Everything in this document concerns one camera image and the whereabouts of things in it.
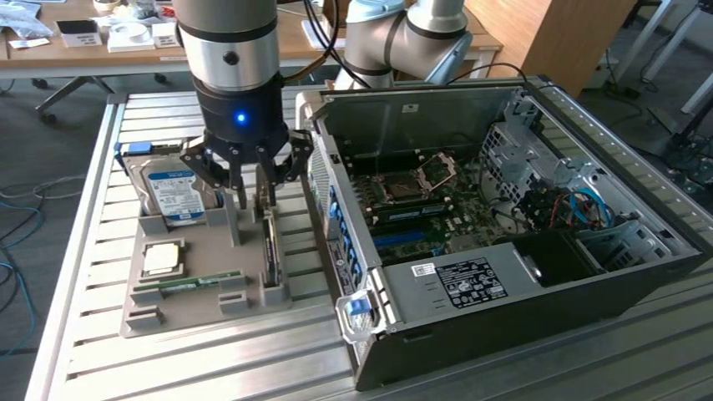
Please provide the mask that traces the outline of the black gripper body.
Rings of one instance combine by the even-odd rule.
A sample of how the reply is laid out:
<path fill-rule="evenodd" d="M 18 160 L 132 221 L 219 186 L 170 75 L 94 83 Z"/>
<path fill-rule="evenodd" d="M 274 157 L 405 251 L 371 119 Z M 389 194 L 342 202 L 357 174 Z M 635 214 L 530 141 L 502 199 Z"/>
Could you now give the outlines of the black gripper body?
<path fill-rule="evenodd" d="M 196 77 L 193 86 L 205 127 L 219 140 L 245 146 L 283 146 L 287 127 L 282 117 L 283 79 L 275 74 L 261 86 L 243 91 L 218 91 Z"/>

